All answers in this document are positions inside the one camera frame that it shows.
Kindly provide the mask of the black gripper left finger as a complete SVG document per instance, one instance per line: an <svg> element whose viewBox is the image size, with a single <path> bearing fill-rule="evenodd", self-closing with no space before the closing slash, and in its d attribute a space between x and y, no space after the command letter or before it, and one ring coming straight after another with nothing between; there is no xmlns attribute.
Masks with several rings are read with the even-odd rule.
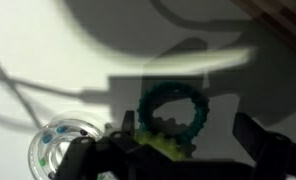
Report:
<svg viewBox="0 0 296 180"><path fill-rule="evenodd" d="M110 130L99 140L75 138L54 176L54 180L97 180L102 173L111 173L118 180L135 180L136 169L129 153L137 146L134 134L134 112L127 111L120 130Z"/></svg>

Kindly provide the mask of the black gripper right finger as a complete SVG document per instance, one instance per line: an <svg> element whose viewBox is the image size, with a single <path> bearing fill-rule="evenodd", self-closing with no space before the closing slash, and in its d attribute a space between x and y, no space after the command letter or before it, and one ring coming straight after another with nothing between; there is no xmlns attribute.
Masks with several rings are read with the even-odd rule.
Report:
<svg viewBox="0 0 296 180"><path fill-rule="evenodd" d="M290 138L265 130L241 112L235 115L233 135L256 162L250 180L296 178L296 143Z"/></svg>

